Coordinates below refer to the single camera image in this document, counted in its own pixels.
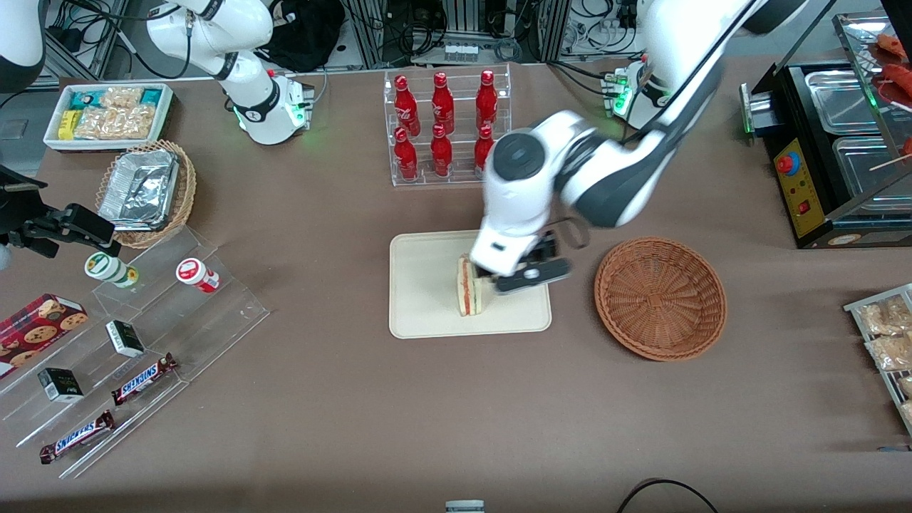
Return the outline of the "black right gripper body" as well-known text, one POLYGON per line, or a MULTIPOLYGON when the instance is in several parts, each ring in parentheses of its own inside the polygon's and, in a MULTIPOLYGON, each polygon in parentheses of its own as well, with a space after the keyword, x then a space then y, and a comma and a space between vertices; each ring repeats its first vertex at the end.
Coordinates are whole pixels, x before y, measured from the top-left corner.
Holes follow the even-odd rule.
POLYGON ((39 194, 48 184, 20 175, 2 165, 1 185, 1 244, 7 247, 11 243, 10 234, 20 236, 26 223, 33 219, 43 219, 48 213, 39 194))

